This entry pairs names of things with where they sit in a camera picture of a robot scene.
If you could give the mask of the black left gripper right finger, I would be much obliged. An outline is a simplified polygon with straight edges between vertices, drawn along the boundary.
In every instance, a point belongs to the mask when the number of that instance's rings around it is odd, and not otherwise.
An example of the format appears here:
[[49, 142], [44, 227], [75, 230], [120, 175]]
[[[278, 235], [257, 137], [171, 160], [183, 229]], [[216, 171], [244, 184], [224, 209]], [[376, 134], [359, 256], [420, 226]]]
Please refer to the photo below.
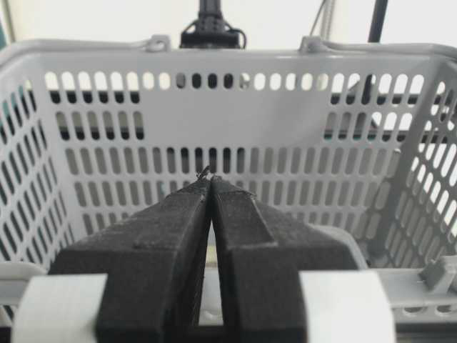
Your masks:
[[305, 342], [298, 273], [357, 270], [355, 239], [294, 219], [221, 177], [211, 179], [211, 213], [229, 341]]

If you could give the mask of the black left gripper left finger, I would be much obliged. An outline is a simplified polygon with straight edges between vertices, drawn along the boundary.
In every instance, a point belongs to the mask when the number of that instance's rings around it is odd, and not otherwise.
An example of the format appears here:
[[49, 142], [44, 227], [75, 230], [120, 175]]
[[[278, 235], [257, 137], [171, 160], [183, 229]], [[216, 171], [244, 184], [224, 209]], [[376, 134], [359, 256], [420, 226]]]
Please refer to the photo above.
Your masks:
[[170, 342], [199, 322], [211, 183], [197, 180], [62, 249], [50, 274], [105, 274], [99, 342]]

